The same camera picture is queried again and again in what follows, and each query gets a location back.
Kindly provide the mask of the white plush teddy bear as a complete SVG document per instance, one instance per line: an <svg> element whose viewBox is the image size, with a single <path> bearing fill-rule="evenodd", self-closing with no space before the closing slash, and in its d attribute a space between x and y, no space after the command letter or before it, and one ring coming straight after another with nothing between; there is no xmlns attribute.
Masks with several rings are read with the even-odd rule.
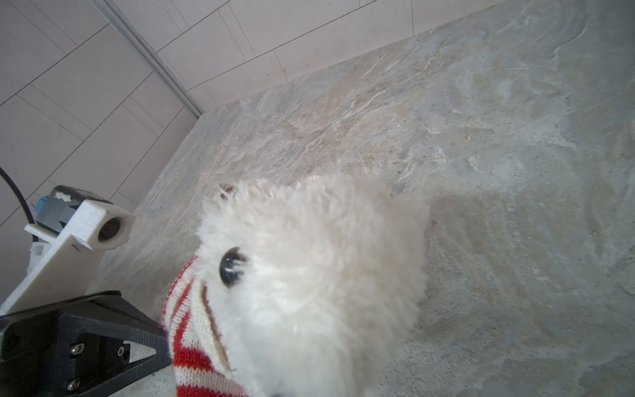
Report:
<svg viewBox="0 0 635 397"><path fill-rule="evenodd" d="M362 396L414 328L429 208L351 175L203 202L190 321L249 396Z"/></svg>

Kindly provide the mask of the red white striped shirt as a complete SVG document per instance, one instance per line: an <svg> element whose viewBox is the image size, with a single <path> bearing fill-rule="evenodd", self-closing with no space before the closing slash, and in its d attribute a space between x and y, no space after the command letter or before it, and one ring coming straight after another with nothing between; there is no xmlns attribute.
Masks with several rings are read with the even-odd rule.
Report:
<svg viewBox="0 0 635 397"><path fill-rule="evenodd" d="M193 256L174 280L162 313L176 395L243 396L217 335L206 287L196 276L196 261Z"/></svg>

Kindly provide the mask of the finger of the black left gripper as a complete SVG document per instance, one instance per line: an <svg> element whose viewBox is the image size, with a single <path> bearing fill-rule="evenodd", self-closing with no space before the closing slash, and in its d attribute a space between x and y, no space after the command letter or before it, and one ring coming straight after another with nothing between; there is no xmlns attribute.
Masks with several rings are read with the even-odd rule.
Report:
<svg viewBox="0 0 635 397"><path fill-rule="evenodd" d="M3 396L109 396L170 363L163 327L117 290L1 317Z"/></svg>

